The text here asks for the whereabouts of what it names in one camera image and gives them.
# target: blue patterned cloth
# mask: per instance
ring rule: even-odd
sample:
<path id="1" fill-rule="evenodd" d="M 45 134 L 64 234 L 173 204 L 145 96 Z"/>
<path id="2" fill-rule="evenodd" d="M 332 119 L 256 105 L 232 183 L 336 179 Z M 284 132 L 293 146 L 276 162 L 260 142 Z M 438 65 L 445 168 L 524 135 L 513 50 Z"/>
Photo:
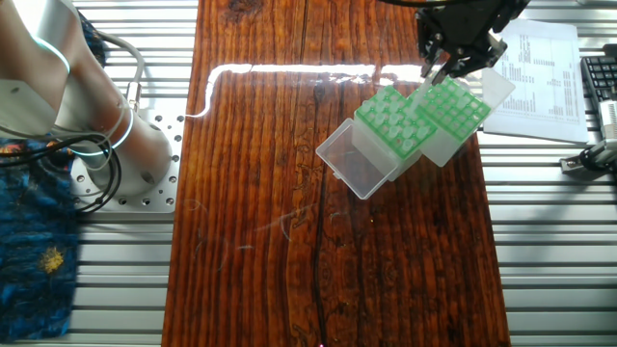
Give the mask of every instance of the blue patterned cloth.
<path id="1" fill-rule="evenodd" d="M 83 17 L 82 26 L 103 65 L 102 41 Z M 0 152 L 43 146 L 0 139 Z M 63 150 L 29 165 L 0 169 L 0 343 L 67 332 L 78 244 L 70 164 Z"/>

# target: wooden tabletop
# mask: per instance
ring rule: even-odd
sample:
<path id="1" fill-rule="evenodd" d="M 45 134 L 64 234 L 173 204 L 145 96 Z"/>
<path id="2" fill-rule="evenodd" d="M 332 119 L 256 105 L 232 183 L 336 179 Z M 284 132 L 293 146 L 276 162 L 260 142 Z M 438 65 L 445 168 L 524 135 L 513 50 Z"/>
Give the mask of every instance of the wooden tabletop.
<path id="1" fill-rule="evenodd" d="M 163 346 L 509 346 L 475 136 L 369 200 L 315 154 L 417 87 L 414 10 L 201 0 L 197 23 Z"/>

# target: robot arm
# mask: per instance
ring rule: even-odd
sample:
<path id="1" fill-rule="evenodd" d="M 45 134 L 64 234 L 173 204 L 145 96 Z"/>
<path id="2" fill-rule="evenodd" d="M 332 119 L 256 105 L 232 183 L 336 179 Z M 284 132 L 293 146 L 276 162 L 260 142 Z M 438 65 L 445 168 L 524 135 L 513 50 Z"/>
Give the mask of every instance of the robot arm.
<path id="1" fill-rule="evenodd" d="M 107 76 L 70 0 L 0 0 L 0 137 L 36 138 L 54 133 L 54 124 L 110 140 L 121 161 L 121 195 L 148 190 L 170 167 L 167 138 Z M 98 146 L 78 145 L 71 149 L 89 167 L 105 163 Z M 109 182 L 107 171 L 89 174 L 98 187 Z"/>
<path id="2" fill-rule="evenodd" d="M 425 60 L 422 77 L 428 75 L 443 53 L 449 57 L 433 80 L 434 85 L 447 75 L 463 77 L 493 67 L 507 48 L 496 33 L 517 18 L 529 1 L 469 0 L 419 9 L 416 13 L 418 49 Z"/>

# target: clear plastic box lid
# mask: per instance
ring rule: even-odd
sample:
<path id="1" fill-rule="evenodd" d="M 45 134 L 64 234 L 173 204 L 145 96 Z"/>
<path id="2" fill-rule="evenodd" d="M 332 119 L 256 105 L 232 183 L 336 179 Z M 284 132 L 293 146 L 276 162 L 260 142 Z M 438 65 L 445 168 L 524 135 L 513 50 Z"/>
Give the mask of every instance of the clear plastic box lid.
<path id="1" fill-rule="evenodd" d="M 317 148 L 317 155 L 362 200 L 396 171 L 398 163 L 354 120 L 347 119 Z"/>

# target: keyboard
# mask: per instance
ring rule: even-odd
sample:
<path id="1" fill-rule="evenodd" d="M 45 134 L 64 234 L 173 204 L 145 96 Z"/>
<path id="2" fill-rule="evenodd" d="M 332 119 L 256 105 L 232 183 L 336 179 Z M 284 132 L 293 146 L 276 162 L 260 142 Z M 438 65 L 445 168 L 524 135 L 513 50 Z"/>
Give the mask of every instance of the keyboard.
<path id="1" fill-rule="evenodd" d="M 615 57 L 586 57 L 581 61 L 583 80 L 587 84 L 596 109 L 600 102 L 611 98 L 611 87 L 617 86 Z"/>

